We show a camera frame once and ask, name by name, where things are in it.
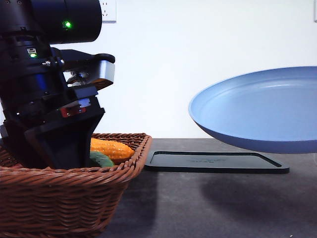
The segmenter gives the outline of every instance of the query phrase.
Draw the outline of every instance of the table surface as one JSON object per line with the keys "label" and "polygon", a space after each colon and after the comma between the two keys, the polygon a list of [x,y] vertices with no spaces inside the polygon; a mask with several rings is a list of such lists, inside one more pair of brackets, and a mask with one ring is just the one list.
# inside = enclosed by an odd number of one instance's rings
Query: table surface
{"label": "table surface", "polygon": [[[247,151],[216,139],[154,139],[151,150]],[[315,238],[315,154],[267,154],[290,173],[143,170],[98,238]]]}

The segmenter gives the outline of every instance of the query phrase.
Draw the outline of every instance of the light blue plate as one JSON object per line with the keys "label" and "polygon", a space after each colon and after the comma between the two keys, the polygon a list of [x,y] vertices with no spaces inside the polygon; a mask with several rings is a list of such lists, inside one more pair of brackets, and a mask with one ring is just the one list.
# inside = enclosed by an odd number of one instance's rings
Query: light blue plate
{"label": "light blue plate", "polygon": [[317,67],[254,72],[194,97],[189,113],[212,137],[269,153],[317,152]]}

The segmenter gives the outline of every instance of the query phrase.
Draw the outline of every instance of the wicker basket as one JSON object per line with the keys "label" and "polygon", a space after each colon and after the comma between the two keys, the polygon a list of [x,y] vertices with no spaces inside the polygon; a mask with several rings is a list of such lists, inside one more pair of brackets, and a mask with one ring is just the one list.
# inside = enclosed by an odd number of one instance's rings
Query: wicker basket
{"label": "wicker basket", "polygon": [[93,238],[109,223],[131,179],[142,170],[152,138],[146,134],[94,134],[135,150],[112,168],[14,169],[0,148],[1,238]]}

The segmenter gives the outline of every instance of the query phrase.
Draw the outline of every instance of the screw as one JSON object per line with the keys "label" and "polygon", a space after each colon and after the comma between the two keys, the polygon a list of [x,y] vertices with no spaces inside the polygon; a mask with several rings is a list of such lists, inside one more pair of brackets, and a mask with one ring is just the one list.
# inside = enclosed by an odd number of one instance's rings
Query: screw
{"label": "screw", "polygon": [[48,61],[45,61],[45,63],[42,63],[42,65],[46,66],[46,67],[50,67],[51,66],[51,63],[49,60]]}

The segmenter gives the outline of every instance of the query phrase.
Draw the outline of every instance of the electrical outlet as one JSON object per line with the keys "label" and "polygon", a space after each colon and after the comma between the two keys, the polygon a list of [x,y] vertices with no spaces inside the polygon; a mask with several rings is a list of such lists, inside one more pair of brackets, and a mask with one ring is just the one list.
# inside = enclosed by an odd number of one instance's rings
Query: electrical outlet
{"label": "electrical outlet", "polygon": [[99,2],[103,14],[103,23],[116,23],[116,0],[99,0]]}

